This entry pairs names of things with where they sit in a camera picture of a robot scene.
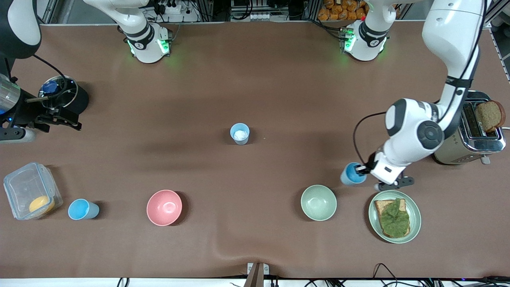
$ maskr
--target lemon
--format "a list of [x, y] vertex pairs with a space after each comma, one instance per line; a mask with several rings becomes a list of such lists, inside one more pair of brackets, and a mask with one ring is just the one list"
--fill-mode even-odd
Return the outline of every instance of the lemon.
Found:
[[[29, 206], [30, 212], [34, 212], [37, 209], [43, 207], [44, 205], [48, 204], [49, 198], [46, 195], [39, 196], [38, 198], [34, 199]], [[48, 211], [50, 211], [55, 206], [55, 201], [52, 201], [48, 206]]]

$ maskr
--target blue cup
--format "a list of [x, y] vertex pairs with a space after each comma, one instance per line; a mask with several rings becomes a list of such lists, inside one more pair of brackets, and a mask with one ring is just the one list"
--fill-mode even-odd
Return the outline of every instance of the blue cup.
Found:
[[86, 199], [76, 199], [69, 205], [67, 214], [73, 220], [91, 219], [99, 214], [99, 206]]
[[355, 185], [358, 183], [362, 183], [367, 179], [367, 175], [359, 175], [356, 173], [356, 165], [361, 165], [358, 162], [351, 162], [345, 166], [344, 171], [342, 171], [342, 175], [340, 176], [340, 181], [342, 181], [345, 185]]
[[242, 146], [248, 142], [250, 128], [243, 123], [237, 123], [230, 128], [230, 136], [236, 144]]

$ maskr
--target pink bowl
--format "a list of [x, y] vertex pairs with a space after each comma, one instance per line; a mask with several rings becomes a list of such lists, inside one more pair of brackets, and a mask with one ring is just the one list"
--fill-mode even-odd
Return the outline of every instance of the pink bowl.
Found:
[[147, 216], [158, 226], [174, 223], [181, 215], [181, 211], [183, 211], [181, 198], [171, 190], [158, 191], [147, 203]]

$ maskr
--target green bowl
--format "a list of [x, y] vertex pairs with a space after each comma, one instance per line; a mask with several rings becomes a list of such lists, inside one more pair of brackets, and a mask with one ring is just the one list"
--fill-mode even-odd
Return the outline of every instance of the green bowl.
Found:
[[331, 189], [324, 185], [312, 185], [301, 196], [304, 214], [315, 221], [330, 219], [337, 211], [337, 198]]
[[[377, 214], [377, 209], [375, 208], [374, 202], [376, 200], [389, 200], [389, 199], [394, 200], [397, 198], [405, 199], [405, 211], [407, 211], [407, 213], [409, 214], [409, 234], [401, 238], [391, 238], [384, 235], [383, 233], [383, 229], [379, 222], [379, 215]], [[418, 232], [420, 232], [421, 228], [421, 214], [420, 210], [418, 209], [418, 206], [408, 195], [398, 192], [396, 190], [387, 190], [384, 192], [379, 192], [376, 196], [374, 196], [374, 198], [370, 202], [370, 205], [368, 206], [368, 218], [375, 232], [382, 239], [391, 243], [397, 244], [407, 243], [413, 240], [418, 235]]]

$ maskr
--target clear plastic container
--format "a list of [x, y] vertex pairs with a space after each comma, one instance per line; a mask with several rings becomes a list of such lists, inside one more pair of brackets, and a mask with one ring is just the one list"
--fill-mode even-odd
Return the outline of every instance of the clear plastic container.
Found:
[[36, 162], [7, 175], [4, 189], [18, 220], [39, 218], [63, 202], [52, 173]]

